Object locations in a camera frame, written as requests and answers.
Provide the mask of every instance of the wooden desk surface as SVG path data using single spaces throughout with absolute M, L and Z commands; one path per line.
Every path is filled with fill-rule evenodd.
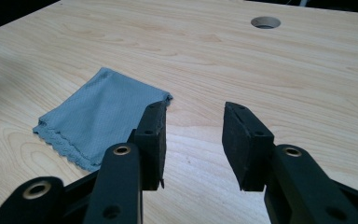
M 251 19 L 271 16 L 276 29 Z M 358 189 L 358 14 L 253 2 L 63 0 L 0 28 L 0 204 L 26 180 L 87 174 L 32 134 L 102 67 L 170 91 L 166 189 L 145 223 L 268 223 L 221 144 L 225 101 Z

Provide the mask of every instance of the wood grain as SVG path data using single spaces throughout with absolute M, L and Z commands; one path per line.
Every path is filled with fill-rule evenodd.
M 281 26 L 254 28 L 271 16 Z M 221 145 L 225 101 L 358 189 L 358 13 L 243 1 L 62 0 L 0 28 L 0 204 L 28 179 L 87 174 L 32 134 L 102 67 L 169 91 L 166 189 L 145 223 L 269 223 Z

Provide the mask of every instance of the gray cloth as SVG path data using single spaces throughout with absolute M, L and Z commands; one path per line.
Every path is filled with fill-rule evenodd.
M 98 170 L 104 152 L 127 142 L 145 108 L 171 95 L 108 68 L 39 119 L 34 133 L 60 155 L 88 171 Z

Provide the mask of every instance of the cloth fold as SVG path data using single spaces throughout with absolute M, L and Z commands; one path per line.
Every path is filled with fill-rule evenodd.
M 68 161 L 88 171 L 100 168 L 104 152 L 126 142 L 145 108 L 172 96 L 102 68 L 57 108 L 39 118 L 33 132 Z

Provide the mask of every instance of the hole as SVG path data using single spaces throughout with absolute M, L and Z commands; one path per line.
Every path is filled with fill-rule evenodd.
M 103 217 L 106 219 L 113 219 L 120 214 L 120 207 L 116 205 L 107 206 L 103 210 Z
M 37 194 L 37 193 L 40 193 L 42 192 L 43 190 L 45 190 L 46 186 L 41 186 L 41 185 L 38 185 L 38 186 L 35 186 L 34 188 L 32 188 L 30 190 L 30 193 L 31 194 Z
M 123 156 L 129 154 L 130 152 L 131 149 L 129 147 L 117 147 L 113 150 L 113 153 L 115 153 L 118 156 Z
M 347 219 L 347 215 L 343 211 L 335 207 L 327 207 L 326 212 L 330 217 L 334 217 L 338 220 L 345 221 Z
M 51 184 L 46 180 L 42 180 L 28 187 L 28 189 L 22 193 L 22 197 L 28 200 L 37 199 L 48 193 L 50 189 Z
M 301 152 L 298 149 L 295 149 L 293 147 L 286 147 L 283 149 L 286 155 L 292 156 L 292 157 L 300 157 Z
M 274 29 L 281 25 L 281 22 L 273 17 L 257 17 L 252 19 L 251 24 L 259 29 Z

